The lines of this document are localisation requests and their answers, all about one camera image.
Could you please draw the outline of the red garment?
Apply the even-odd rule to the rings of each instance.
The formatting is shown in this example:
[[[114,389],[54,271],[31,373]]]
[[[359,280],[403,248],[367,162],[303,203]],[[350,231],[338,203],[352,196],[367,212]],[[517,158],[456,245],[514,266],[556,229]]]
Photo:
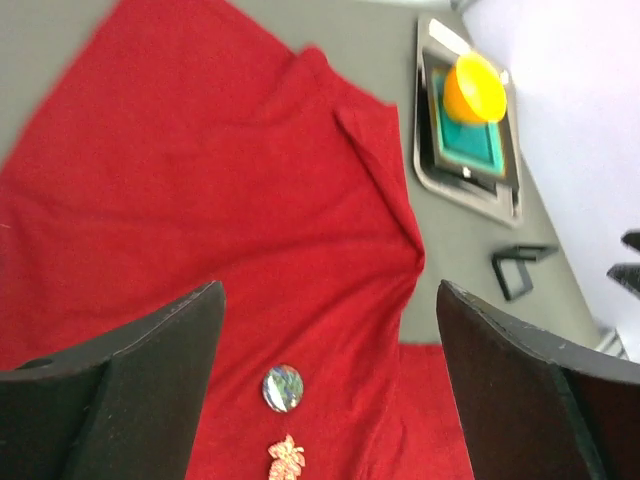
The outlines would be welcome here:
[[[191,479],[468,479],[440,348],[402,345],[425,264],[398,114],[223,1],[123,1],[1,173],[1,363],[218,280]],[[267,372],[300,404],[272,410]]]

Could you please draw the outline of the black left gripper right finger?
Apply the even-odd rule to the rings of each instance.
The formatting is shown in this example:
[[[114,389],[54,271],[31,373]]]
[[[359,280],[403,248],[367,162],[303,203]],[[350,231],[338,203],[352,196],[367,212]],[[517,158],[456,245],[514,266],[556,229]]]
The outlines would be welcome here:
[[[436,315],[477,479],[636,479],[639,366],[443,281]]]

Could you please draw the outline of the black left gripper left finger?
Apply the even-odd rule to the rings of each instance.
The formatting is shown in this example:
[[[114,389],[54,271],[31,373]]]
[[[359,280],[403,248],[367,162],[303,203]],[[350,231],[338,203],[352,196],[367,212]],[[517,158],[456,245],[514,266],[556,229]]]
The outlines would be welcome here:
[[[2,372],[2,478],[185,478],[225,304],[211,282]]]

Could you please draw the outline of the round iridescent brooch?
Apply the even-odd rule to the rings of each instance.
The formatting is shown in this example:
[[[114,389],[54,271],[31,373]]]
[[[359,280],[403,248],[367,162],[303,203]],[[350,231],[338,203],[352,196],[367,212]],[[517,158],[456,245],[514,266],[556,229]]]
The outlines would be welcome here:
[[[304,394],[304,382],[295,368],[285,364],[277,365],[265,375],[262,394],[272,410],[287,413],[300,404]]]

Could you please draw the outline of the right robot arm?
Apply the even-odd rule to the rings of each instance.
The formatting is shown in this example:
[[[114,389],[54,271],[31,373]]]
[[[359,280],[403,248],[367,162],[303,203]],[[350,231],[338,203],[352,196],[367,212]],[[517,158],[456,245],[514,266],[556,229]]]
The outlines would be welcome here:
[[[637,254],[640,253],[640,233],[638,230],[627,231],[621,242]],[[640,295],[640,265],[639,262],[614,264],[608,271],[607,277],[636,298]]]

